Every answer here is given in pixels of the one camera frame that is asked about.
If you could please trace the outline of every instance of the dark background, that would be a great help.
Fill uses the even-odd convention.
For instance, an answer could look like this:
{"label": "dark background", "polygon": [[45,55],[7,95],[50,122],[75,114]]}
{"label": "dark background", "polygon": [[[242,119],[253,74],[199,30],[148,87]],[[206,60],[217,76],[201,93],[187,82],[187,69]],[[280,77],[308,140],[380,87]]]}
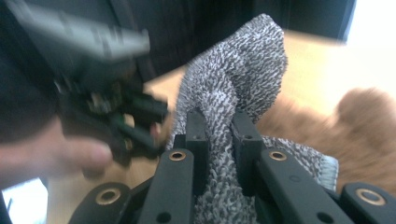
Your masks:
{"label": "dark background", "polygon": [[190,61],[266,13],[283,29],[347,41],[356,0],[26,0],[87,19],[148,30],[137,60],[146,82]]}

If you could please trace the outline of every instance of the gray knit sock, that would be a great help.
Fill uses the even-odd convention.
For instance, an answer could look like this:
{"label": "gray knit sock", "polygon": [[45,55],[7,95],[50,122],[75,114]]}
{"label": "gray knit sock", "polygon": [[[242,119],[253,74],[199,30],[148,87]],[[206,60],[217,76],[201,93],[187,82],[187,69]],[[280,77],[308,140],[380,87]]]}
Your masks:
{"label": "gray knit sock", "polygon": [[[189,64],[171,139],[186,132],[187,112],[199,107],[206,119],[210,172],[205,193],[195,205],[195,223],[256,222],[254,199],[242,194],[236,180],[230,124],[236,108],[247,111],[254,122],[260,118],[274,103],[286,66],[283,32],[266,15],[248,22]],[[263,141],[286,149],[319,184],[335,188],[335,159],[287,140],[264,137]]]}

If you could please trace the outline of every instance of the human hand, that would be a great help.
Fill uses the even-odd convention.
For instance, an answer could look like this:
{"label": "human hand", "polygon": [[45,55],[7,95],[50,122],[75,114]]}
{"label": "human hand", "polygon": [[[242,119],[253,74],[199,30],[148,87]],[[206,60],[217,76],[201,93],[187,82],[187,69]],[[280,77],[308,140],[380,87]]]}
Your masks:
{"label": "human hand", "polygon": [[38,176],[101,172],[111,162],[108,145],[88,137],[66,137],[61,121],[54,118],[34,136],[0,145],[0,189]]}

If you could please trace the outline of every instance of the wooden table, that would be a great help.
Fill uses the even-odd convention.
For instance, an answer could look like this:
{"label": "wooden table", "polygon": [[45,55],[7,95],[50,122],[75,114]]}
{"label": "wooden table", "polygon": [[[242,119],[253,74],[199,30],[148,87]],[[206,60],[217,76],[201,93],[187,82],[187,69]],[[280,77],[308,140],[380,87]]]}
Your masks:
{"label": "wooden table", "polygon": [[[281,97],[310,106],[322,114],[331,114],[341,97],[356,87],[378,87],[396,97],[393,87],[396,72],[396,48],[352,48],[312,35],[287,31],[285,49],[289,58],[283,78]],[[184,68],[147,84],[147,90],[176,104]],[[157,161],[135,159],[129,169],[117,164],[103,179],[89,181],[82,175],[70,175],[49,182],[48,223],[67,223],[79,202],[94,187],[117,181],[133,188],[154,174]]]}

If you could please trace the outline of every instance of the furry object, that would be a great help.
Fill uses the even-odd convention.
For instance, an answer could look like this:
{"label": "furry object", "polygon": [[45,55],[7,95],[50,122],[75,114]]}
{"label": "furry object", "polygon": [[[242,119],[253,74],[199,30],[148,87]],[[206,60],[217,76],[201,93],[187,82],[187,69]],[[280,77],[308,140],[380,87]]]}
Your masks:
{"label": "furry object", "polygon": [[257,127],[261,134],[335,157],[337,191],[349,182],[366,182],[396,196],[396,101],[386,92],[351,90],[330,117],[277,98]]}

